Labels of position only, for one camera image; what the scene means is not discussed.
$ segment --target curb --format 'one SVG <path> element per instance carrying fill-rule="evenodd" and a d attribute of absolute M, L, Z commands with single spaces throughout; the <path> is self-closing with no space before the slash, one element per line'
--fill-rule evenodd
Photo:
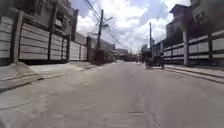
<path fill-rule="evenodd" d="M 87 67 L 84 67 L 82 70 L 78 70 L 78 71 L 74 70 L 74 71 L 66 71 L 66 72 L 58 72 L 58 73 L 48 72 L 43 74 L 27 73 L 27 74 L 15 76 L 15 77 L 5 77 L 0 79 L 0 93 L 4 93 L 16 88 L 26 86 L 28 84 L 31 84 L 32 82 L 61 77 L 61 76 L 65 76 L 74 72 L 82 72 L 82 71 L 90 70 L 95 67 L 96 66 L 87 66 Z"/>
<path fill-rule="evenodd" d="M 40 81 L 40 80 L 43 80 L 43 78 L 37 78 L 35 80 L 22 81 L 22 82 L 1 81 L 3 83 L 6 83 L 7 85 L 5 87 L 0 87 L 0 93 L 11 91 L 11 90 L 14 90 L 16 88 L 20 88 L 20 87 L 26 86 L 28 84 L 31 84 L 32 82 L 37 82 L 37 81 Z"/>
<path fill-rule="evenodd" d="M 185 72 L 196 73 L 196 74 L 200 74 L 200 75 L 206 75 L 206 76 L 211 76 L 211 77 L 224 79 L 224 76 L 212 75 L 212 74 L 203 73 L 203 72 L 196 72 L 196 71 L 190 71 L 190 70 L 178 69 L 178 68 L 172 68 L 172 67 L 166 67 L 166 68 L 167 69 L 172 69 L 172 70 L 185 71 Z"/>
<path fill-rule="evenodd" d="M 182 75 L 186 75 L 186 76 L 190 76 L 190 77 L 195 77 L 195 78 L 208 80 L 208 81 L 211 81 L 211 82 L 216 82 L 216 83 L 219 83 L 219 84 L 224 84 L 224 82 L 222 82 L 221 80 L 216 80 L 214 78 L 206 78 L 206 77 L 203 77 L 203 76 L 198 76 L 196 73 L 195 73 L 195 75 L 192 75 L 192 74 L 189 74 L 190 72 L 185 72 L 185 73 L 184 72 L 178 72 L 180 70 L 173 70 L 173 69 L 166 69 L 166 70 L 169 71 L 169 72 L 174 72 L 174 73 L 178 73 L 178 74 L 182 74 Z"/>

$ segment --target concrete wall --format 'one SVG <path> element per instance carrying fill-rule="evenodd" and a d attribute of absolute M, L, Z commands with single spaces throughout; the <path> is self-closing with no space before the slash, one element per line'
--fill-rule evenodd
<path fill-rule="evenodd" d="M 75 42 L 78 44 L 86 45 L 86 37 L 80 33 L 75 34 Z"/>
<path fill-rule="evenodd" d="M 47 60 L 49 32 L 24 23 L 20 37 L 20 60 Z"/>
<path fill-rule="evenodd" d="M 79 61 L 80 60 L 80 44 L 77 44 L 71 41 L 70 44 L 70 61 Z"/>
<path fill-rule="evenodd" d="M 13 25 L 13 19 L 0 17 L 0 66 L 10 63 Z"/>
<path fill-rule="evenodd" d="M 210 52 L 209 40 L 212 40 Z M 183 43 L 164 49 L 166 63 L 183 64 Z M 212 37 L 202 36 L 189 40 L 190 65 L 224 65 L 224 30 L 212 33 Z"/>

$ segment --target power line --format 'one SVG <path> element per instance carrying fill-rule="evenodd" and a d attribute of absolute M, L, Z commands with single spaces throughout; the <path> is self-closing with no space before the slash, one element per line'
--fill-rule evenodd
<path fill-rule="evenodd" d="M 159 19 L 160 15 L 161 15 L 161 13 L 162 13 L 162 11 L 163 11 L 163 5 L 164 5 L 165 2 L 166 2 L 166 0 L 163 0 L 163 2 L 162 2 L 162 6 L 161 6 L 161 8 L 160 8 L 160 10 L 159 10 L 159 13 L 158 13 L 158 15 L 156 16 L 156 21 Z"/>
<path fill-rule="evenodd" d="M 94 9 L 94 7 L 92 6 L 92 4 L 89 2 L 89 0 L 84 0 L 85 1 L 85 3 L 87 4 L 87 6 L 89 7 L 89 9 L 93 12 L 93 15 L 95 16 L 95 18 L 98 20 L 98 22 L 100 21 L 100 16 L 99 16 L 99 14 L 97 13 L 97 11 Z M 120 41 L 119 41 L 119 39 L 118 39 L 118 37 L 115 35 L 115 33 L 114 32 L 112 32 L 111 31 L 111 29 L 109 29 L 109 31 L 108 31 L 108 29 L 106 29 L 106 31 L 108 32 L 108 34 L 117 42 L 117 43 L 119 43 L 120 45 L 123 45 Z"/>
<path fill-rule="evenodd" d="M 98 20 L 98 22 L 100 21 L 100 16 L 99 14 L 96 12 L 96 10 L 93 8 L 92 4 L 88 1 L 88 0 L 84 0 L 84 2 L 86 3 L 86 5 L 89 7 L 90 11 L 92 11 L 94 17 Z"/>

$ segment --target building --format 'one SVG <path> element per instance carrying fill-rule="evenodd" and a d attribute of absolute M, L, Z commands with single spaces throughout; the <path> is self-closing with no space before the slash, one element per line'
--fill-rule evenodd
<path fill-rule="evenodd" d="M 68 0 L 1 0 L 0 3 L 0 65 L 69 61 L 78 10 Z"/>
<path fill-rule="evenodd" d="M 172 64 L 223 65 L 223 0 L 191 0 L 175 5 L 163 40 L 165 61 Z"/>
<path fill-rule="evenodd" d="M 75 38 L 78 10 L 68 0 L 14 0 L 13 7 L 54 31 Z"/>

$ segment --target asphalt road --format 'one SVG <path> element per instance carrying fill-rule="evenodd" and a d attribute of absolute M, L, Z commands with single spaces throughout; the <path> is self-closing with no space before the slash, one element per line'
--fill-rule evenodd
<path fill-rule="evenodd" d="M 48 80 L 48 83 L 53 82 L 61 87 L 67 87 L 66 85 L 69 84 L 71 88 L 67 88 L 69 91 L 64 93 L 45 97 L 44 103 L 47 108 L 39 113 L 37 111 L 36 116 L 29 116 L 29 118 L 27 116 L 24 119 L 21 119 L 23 118 L 21 116 L 17 118 L 18 125 L 14 122 L 14 125 L 7 126 L 15 128 L 224 127 L 224 88 L 222 87 L 224 85 L 222 84 L 159 68 L 146 70 L 143 65 L 135 63 L 116 63 L 89 70 L 82 76 L 82 86 L 73 90 L 73 85 L 80 84 L 77 81 L 77 78 L 72 79 L 71 76 Z M 23 106 L 17 111 L 21 113 L 25 108 L 27 109 Z M 6 111 L 1 116 L 8 114 L 12 118 L 15 114 L 13 109 Z"/>

